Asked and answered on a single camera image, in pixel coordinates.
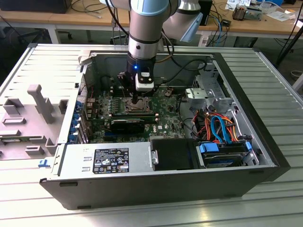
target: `warning label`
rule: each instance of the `warning label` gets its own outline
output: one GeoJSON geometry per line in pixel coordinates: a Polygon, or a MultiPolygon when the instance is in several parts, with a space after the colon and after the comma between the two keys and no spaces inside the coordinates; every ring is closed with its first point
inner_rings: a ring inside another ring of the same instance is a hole
{"type": "Polygon", "coordinates": [[[94,174],[129,172],[128,148],[96,149],[94,174]]]}

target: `floor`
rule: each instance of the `floor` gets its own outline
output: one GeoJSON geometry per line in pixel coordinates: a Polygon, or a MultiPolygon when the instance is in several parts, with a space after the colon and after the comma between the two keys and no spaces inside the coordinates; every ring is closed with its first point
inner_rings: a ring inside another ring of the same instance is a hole
{"type": "MultiPolygon", "coordinates": [[[[16,28],[19,34],[24,34],[27,32],[32,32],[33,29],[27,28],[16,28]]],[[[60,34],[61,42],[63,44],[109,44],[112,33],[108,31],[92,31],[91,36],[93,42],[87,41],[86,31],[71,30],[73,39],[69,40],[66,34],[60,34]]],[[[26,41],[31,42],[34,37],[27,37],[26,41]]],[[[247,39],[241,39],[240,42],[247,42],[247,39]]],[[[232,47],[235,41],[235,37],[228,37],[225,43],[225,47],[232,47]]],[[[39,43],[50,43],[50,40],[40,39],[39,43]]],[[[196,35],[194,40],[190,43],[177,42],[177,45],[197,45],[199,42],[199,36],[196,35]]],[[[14,67],[23,51],[26,49],[27,44],[20,44],[18,41],[18,34],[13,29],[8,29],[6,31],[6,38],[0,38],[0,83],[4,81],[6,76],[9,74],[11,69],[14,67]]],[[[259,38],[254,45],[254,48],[261,50],[265,56],[274,63],[276,61],[277,55],[281,50],[281,46],[274,39],[269,38],[259,38]]],[[[286,78],[290,83],[294,83],[294,79],[291,77],[290,72],[293,70],[303,71],[303,64],[300,59],[303,58],[303,40],[299,40],[291,53],[287,55],[284,61],[279,67],[280,73],[286,78]]]]}

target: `motherboard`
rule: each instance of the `motherboard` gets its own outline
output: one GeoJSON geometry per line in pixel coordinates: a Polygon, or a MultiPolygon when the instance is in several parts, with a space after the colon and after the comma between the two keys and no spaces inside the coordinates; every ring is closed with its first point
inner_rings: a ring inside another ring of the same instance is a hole
{"type": "Polygon", "coordinates": [[[184,138],[178,118],[177,95],[159,88],[152,97],[140,97],[136,104],[121,91],[103,91],[87,99],[89,143],[146,142],[161,138],[184,138]]]}

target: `computer case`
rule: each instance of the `computer case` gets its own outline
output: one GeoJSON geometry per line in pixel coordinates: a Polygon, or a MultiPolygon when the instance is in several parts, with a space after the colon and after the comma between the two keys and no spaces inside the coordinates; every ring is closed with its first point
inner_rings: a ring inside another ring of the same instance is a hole
{"type": "Polygon", "coordinates": [[[199,4],[201,7],[200,12],[203,14],[203,18],[200,23],[201,26],[205,26],[207,24],[209,12],[212,7],[212,3],[213,3],[213,0],[199,0],[199,4]]]}
{"type": "Polygon", "coordinates": [[[2,11],[66,13],[72,0],[2,0],[2,11]]]}

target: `desk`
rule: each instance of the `desk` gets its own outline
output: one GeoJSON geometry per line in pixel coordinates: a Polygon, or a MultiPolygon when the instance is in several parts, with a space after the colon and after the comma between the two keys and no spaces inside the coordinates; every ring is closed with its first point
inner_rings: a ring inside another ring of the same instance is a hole
{"type": "MultiPolygon", "coordinates": [[[[98,0],[84,0],[85,5],[96,4],[98,0]]],[[[266,38],[288,38],[293,28],[293,20],[280,22],[268,16],[263,16],[261,21],[244,20],[236,21],[232,19],[232,11],[223,11],[225,7],[223,3],[226,0],[215,0],[218,12],[223,18],[230,20],[232,25],[228,32],[229,36],[247,36],[247,37],[266,37],[266,38]]],[[[301,1],[297,1],[294,5],[285,4],[287,7],[300,7],[301,1]]],[[[83,10],[81,2],[74,5],[76,9],[83,10]]],[[[92,6],[91,10],[102,8],[100,6],[92,6]]],[[[53,13],[36,13],[36,12],[14,12],[0,11],[2,15],[14,27],[34,27],[45,28],[48,30],[52,43],[58,44],[60,40],[56,32],[57,29],[75,29],[75,30],[111,30],[111,15],[108,9],[103,9],[100,13],[102,18],[97,18],[86,13],[76,12],[69,9],[66,14],[53,13]]],[[[129,27],[128,12],[119,10],[119,19],[123,27],[129,27]]],[[[4,21],[0,20],[0,27],[7,26],[4,21]]],[[[201,35],[199,46],[206,44],[210,35],[214,34],[217,26],[213,19],[210,19],[207,26],[200,26],[197,34],[201,35]]]]}

